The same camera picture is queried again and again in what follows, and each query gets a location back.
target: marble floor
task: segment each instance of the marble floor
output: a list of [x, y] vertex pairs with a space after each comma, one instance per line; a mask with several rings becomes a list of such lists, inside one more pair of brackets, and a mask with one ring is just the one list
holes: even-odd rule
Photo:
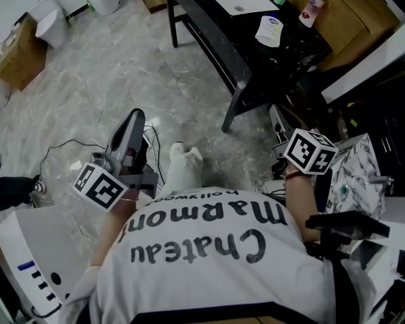
[[[110, 16], [85, 11], [75, 19], [66, 43], [49, 49], [46, 68], [0, 110], [1, 176], [36, 175], [48, 146], [71, 138], [105, 146], [135, 107], [158, 131], [164, 177], [177, 140], [200, 149], [205, 186], [251, 189], [250, 181], [269, 171], [275, 137], [267, 109], [241, 115], [229, 133], [221, 131], [231, 94], [183, 24], [174, 49], [166, 11], [151, 15], [141, 0], [121, 0]], [[103, 213], [74, 193], [79, 170], [71, 165], [84, 164], [93, 151], [69, 143], [51, 150], [42, 167], [49, 193], [40, 203], [73, 215], [81, 232], [71, 227], [71, 235], [86, 259]], [[148, 159], [155, 167], [151, 151]], [[0, 213], [0, 221], [12, 210]]]

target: bottle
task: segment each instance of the bottle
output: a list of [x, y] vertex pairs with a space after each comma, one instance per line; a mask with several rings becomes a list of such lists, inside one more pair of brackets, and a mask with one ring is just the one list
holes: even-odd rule
[[308, 28], [312, 27], [319, 11], [324, 6], [324, 0], [309, 0], [298, 19]]

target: desk leg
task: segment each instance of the desk leg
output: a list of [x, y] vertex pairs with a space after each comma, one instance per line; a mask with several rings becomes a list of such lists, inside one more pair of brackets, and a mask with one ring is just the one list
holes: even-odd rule
[[240, 97], [242, 96], [244, 88], [240, 87], [238, 84], [236, 87], [236, 91], [234, 91], [234, 95], [232, 97], [231, 103], [229, 104], [227, 115], [222, 124], [222, 132], [227, 132], [230, 129], [230, 126], [237, 115], [238, 111], [238, 103], [240, 102]]
[[177, 32], [176, 32], [176, 22], [174, 21], [173, 0], [167, 0], [167, 10], [168, 10], [169, 29], [171, 31], [171, 39], [173, 41], [173, 47], [177, 48]]

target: white t-shirt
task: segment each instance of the white t-shirt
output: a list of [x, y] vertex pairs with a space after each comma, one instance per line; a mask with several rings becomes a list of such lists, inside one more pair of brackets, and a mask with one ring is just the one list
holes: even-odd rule
[[76, 323], [83, 311], [92, 323], [122, 324], [170, 311], [198, 323], [207, 313], [234, 312], [231, 306], [245, 308], [244, 317], [271, 306], [278, 319], [293, 314], [303, 323], [300, 315], [322, 322], [327, 303], [323, 263], [307, 255], [283, 206], [254, 192], [205, 188], [136, 212], [60, 315], [63, 323]]

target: human arm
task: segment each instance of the human arm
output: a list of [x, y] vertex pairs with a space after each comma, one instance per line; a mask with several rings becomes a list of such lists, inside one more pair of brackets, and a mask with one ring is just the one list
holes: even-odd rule
[[125, 200], [119, 200], [112, 210], [106, 214], [101, 230], [101, 237], [99, 238], [90, 266], [100, 267], [103, 264], [109, 249], [113, 246], [124, 224], [136, 212], [135, 202], [128, 201], [134, 200], [135, 196], [135, 191], [127, 191], [122, 197]]
[[[289, 164], [287, 169], [296, 171], [294, 165]], [[294, 176], [286, 180], [286, 209], [296, 222], [303, 242], [313, 242], [320, 239], [320, 232], [316, 229], [306, 228], [306, 220], [311, 215], [318, 215], [317, 203], [311, 179], [305, 175]]]

